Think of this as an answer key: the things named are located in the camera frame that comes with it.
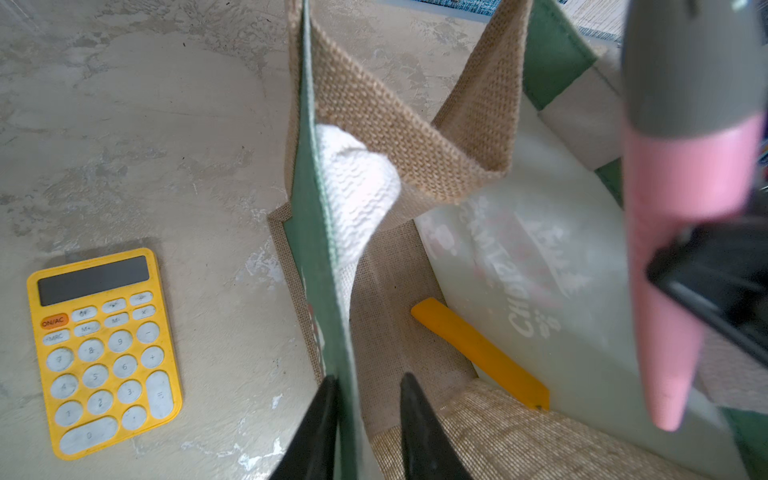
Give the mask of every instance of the pink handle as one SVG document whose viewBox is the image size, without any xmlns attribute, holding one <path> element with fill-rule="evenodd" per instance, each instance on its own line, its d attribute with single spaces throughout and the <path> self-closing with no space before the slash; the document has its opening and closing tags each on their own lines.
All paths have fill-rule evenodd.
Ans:
<svg viewBox="0 0 768 480">
<path fill-rule="evenodd" d="M 676 430 L 705 325 L 652 286 L 645 267 L 686 226 L 738 214 L 756 165 L 763 115 L 707 137 L 664 140 L 624 125 L 624 202 L 637 359 L 654 424 Z"/>
</svg>

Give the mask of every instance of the on/ac button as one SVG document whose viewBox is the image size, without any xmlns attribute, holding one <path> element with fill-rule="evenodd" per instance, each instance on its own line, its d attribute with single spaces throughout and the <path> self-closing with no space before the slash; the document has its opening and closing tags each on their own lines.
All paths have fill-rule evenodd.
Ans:
<svg viewBox="0 0 768 480">
<path fill-rule="evenodd" d="M 46 330 L 55 329 L 69 323 L 69 317 L 66 313 L 57 313 L 56 315 L 46 316 L 40 326 Z"/>
</svg>

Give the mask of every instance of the yellow calculator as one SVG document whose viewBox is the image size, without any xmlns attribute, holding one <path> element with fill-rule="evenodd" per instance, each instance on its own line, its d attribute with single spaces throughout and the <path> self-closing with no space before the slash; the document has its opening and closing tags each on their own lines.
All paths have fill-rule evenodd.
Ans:
<svg viewBox="0 0 768 480">
<path fill-rule="evenodd" d="M 59 458 L 84 457 L 178 414 L 179 374 L 151 250 L 40 270 L 27 291 Z"/>
</svg>

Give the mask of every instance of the gray tool part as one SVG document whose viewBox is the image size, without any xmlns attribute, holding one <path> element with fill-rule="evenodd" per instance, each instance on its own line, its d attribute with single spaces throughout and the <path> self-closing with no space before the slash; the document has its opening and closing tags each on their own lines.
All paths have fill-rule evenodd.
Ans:
<svg viewBox="0 0 768 480">
<path fill-rule="evenodd" d="M 622 51 L 627 114 L 651 137 L 689 138 L 765 109 L 753 2 L 635 0 Z"/>
</svg>

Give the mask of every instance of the calculator button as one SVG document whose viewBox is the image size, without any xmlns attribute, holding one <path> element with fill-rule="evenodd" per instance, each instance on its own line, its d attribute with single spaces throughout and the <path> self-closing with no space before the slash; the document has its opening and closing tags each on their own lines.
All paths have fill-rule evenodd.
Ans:
<svg viewBox="0 0 768 480">
<path fill-rule="evenodd" d="M 86 306 L 85 308 L 81 308 L 79 310 L 75 310 L 72 312 L 72 319 L 75 322 L 79 322 L 81 320 L 87 320 L 89 318 L 93 318 L 98 313 L 98 310 L 96 310 L 95 306 Z"/>
<path fill-rule="evenodd" d="M 89 366 L 83 373 L 83 385 L 89 389 L 97 389 L 104 385 L 109 377 L 109 370 L 103 365 Z"/>
<path fill-rule="evenodd" d="M 160 327 L 155 322 L 146 322 L 136 330 L 136 338 L 142 343 L 152 343 L 160 336 Z"/>
<path fill-rule="evenodd" d="M 125 325 L 126 323 L 128 323 L 128 314 L 125 312 L 118 313 L 117 315 L 113 316 L 108 316 L 104 319 L 104 326 L 107 328 Z"/>
<path fill-rule="evenodd" d="M 85 340 L 78 349 L 78 356 L 83 362 L 95 362 L 104 354 L 104 344 L 99 339 Z"/>
<path fill-rule="evenodd" d="M 128 299 L 128 302 L 131 303 L 131 305 L 144 305 L 146 302 L 152 301 L 152 292 L 141 292 L 137 293 L 136 295 L 131 296 L 130 299 Z"/>
<path fill-rule="evenodd" d="M 58 447 L 65 455 L 74 455 L 106 442 L 117 432 L 118 421 L 112 417 L 102 417 L 66 432 L 59 440 Z"/>
<path fill-rule="evenodd" d="M 119 332 L 113 333 L 109 337 L 109 340 L 107 341 L 107 345 L 109 346 L 109 349 L 112 350 L 113 352 L 123 353 L 125 350 L 128 350 L 128 347 L 131 346 L 133 342 L 134 342 L 134 337 L 132 337 L 129 332 L 126 332 L 125 330 L 120 330 Z"/>
<path fill-rule="evenodd" d="M 70 349 L 56 349 L 48 355 L 45 365 L 54 372 L 64 372 L 74 361 L 74 353 Z"/>
<path fill-rule="evenodd" d="M 90 333 L 98 332 L 100 328 L 101 328 L 101 325 L 99 325 L 99 322 L 83 323 L 82 325 L 75 326 L 74 335 L 86 336 Z"/>
<path fill-rule="evenodd" d="M 163 362 L 164 357 L 165 355 L 163 354 L 162 348 L 159 346 L 151 346 L 141 354 L 141 365 L 148 369 L 153 369 Z"/>
<path fill-rule="evenodd" d="M 133 375 L 137 366 L 136 359 L 132 355 L 123 355 L 114 361 L 112 372 L 114 372 L 118 378 L 126 379 Z"/>
<path fill-rule="evenodd" d="M 169 416 L 174 410 L 174 397 L 170 393 L 168 374 L 158 370 L 147 377 L 147 399 L 149 411 L 158 420 Z"/>
<path fill-rule="evenodd" d="M 145 319 L 148 316 L 153 316 L 154 313 L 155 309 L 152 305 L 142 306 L 141 308 L 134 310 L 134 320 Z"/>
<path fill-rule="evenodd" d="M 57 313 L 56 315 L 46 316 L 40 326 L 46 330 L 57 329 L 69 323 L 69 317 L 66 313 Z"/>
<path fill-rule="evenodd" d="M 66 402 L 64 405 L 58 407 L 53 419 L 62 427 L 69 427 L 77 423 L 82 416 L 83 406 L 80 405 L 80 402 L 72 400 L 71 402 Z"/>
<path fill-rule="evenodd" d="M 110 300 L 102 305 L 101 311 L 104 313 L 112 313 L 117 312 L 118 310 L 122 310 L 123 308 L 125 308 L 125 298 L 118 298 L 115 300 Z"/>
<path fill-rule="evenodd" d="M 123 414 L 123 428 L 136 430 L 147 421 L 147 410 L 143 406 L 134 405 Z"/>
<path fill-rule="evenodd" d="M 66 399 L 78 389 L 78 378 L 74 375 L 62 375 L 51 384 L 51 395 L 55 399 Z"/>
<path fill-rule="evenodd" d="M 133 403 L 138 400 L 140 396 L 141 384 L 136 380 L 128 380 L 118 388 L 118 400 L 123 403 Z"/>
<path fill-rule="evenodd" d="M 69 330 L 59 330 L 43 337 L 43 345 L 51 346 L 69 340 Z"/>
<path fill-rule="evenodd" d="M 112 408 L 112 394 L 106 390 L 99 390 L 88 399 L 88 411 L 92 415 L 101 415 Z"/>
</svg>

